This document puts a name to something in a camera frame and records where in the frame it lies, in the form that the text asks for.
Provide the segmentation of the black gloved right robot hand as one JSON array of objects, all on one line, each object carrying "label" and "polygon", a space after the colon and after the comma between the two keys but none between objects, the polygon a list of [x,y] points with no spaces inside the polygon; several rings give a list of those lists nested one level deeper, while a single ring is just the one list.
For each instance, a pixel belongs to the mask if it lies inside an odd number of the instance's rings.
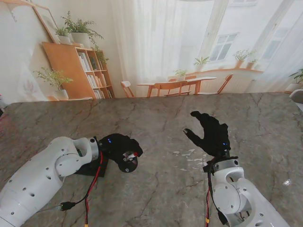
[{"label": "black gloved right robot hand", "polygon": [[210,116],[207,113],[193,111],[190,113],[192,117],[199,120],[204,130],[204,138],[194,134],[190,129],[185,128],[185,135],[204,152],[213,157],[229,157],[230,156],[230,141],[228,136],[228,125]]}]

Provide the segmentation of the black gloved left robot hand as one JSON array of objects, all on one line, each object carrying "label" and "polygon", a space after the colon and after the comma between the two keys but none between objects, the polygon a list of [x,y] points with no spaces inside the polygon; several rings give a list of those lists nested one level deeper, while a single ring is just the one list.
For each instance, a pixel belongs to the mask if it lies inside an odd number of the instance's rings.
[{"label": "black gloved left robot hand", "polygon": [[138,157],[143,154],[143,150],[135,139],[114,133],[100,139],[98,143],[102,153],[119,166],[137,168]]}]

